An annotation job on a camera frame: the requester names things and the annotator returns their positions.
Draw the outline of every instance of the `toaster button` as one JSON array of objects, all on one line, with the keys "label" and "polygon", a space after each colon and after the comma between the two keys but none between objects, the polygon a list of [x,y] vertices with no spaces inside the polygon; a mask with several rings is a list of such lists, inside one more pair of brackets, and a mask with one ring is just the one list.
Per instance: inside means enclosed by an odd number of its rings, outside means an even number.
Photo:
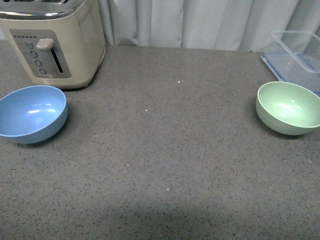
[{"label": "toaster button", "polygon": [[38,57],[38,53],[36,53],[35,51],[31,51],[30,55],[31,55],[31,57],[33,57],[35,59]]},{"label": "toaster button", "polygon": [[25,41],[25,46],[28,48],[28,49],[33,49],[34,48],[34,45],[32,44],[32,42],[30,41]]},{"label": "toaster button", "polygon": [[45,74],[47,73],[46,70],[44,70],[44,69],[42,69],[42,68],[39,70],[39,72],[40,72],[42,75],[45,75]]},{"label": "toaster button", "polygon": [[37,65],[38,67],[41,67],[42,66],[42,62],[38,61],[38,60],[35,60],[35,65]]}]

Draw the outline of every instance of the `green bowl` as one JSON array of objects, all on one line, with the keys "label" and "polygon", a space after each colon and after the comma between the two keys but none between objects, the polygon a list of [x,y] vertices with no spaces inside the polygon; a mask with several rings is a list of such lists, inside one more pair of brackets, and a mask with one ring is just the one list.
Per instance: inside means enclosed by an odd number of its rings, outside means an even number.
[{"label": "green bowl", "polygon": [[262,85],[255,107],[262,122],[281,134],[302,135],[320,127],[320,98],[290,82]]}]

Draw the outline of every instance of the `speckled countertop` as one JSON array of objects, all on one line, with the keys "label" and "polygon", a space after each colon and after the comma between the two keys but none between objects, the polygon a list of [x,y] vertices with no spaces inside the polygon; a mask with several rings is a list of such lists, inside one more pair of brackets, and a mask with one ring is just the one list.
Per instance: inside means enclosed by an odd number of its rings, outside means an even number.
[{"label": "speckled countertop", "polygon": [[[31,85],[0,41],[0,98]],[[258,53],[109,46],[52,138],[0,139],[0,239],[319,239],[320,132],[258,118]]]}]

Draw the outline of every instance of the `cream toaster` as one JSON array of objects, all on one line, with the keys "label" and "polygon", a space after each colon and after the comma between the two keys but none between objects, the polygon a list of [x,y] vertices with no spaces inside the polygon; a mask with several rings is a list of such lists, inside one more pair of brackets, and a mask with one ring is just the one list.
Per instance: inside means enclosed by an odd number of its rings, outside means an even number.
[{"label": "cream toaster", "polygon": [[38,85],[85,87],[106,52],[97,0],[0,0],[0,28]]}]

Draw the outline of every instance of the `curtain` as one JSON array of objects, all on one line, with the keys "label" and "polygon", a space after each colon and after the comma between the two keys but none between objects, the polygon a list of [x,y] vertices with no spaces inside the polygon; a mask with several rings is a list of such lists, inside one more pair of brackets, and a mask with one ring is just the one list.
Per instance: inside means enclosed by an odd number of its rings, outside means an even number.
[{"label": "curtain", "polygon": [[99,0],[110,45],[263,52],[276,30],[320,34],[320,0]]}]

